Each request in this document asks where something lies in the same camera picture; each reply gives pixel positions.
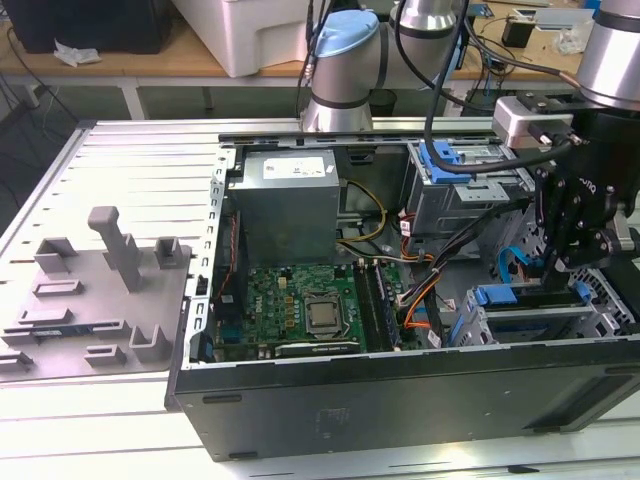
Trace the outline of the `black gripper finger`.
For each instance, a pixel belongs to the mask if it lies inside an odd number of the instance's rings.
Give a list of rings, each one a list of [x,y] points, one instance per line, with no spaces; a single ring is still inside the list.
[[[534,179],[535,220],[544,241],[539,256],[541,285],[548,291],[560,290],[566,286],[568,275],[559,273],[556,263],[567,249],[582,199],[571,181],[555,170],[536,169]]]
[[[621,207],[604,221],[591,225],[580,218],[563,242],[557,259],[559,272],[601,268],[625,252],[625,213]]]

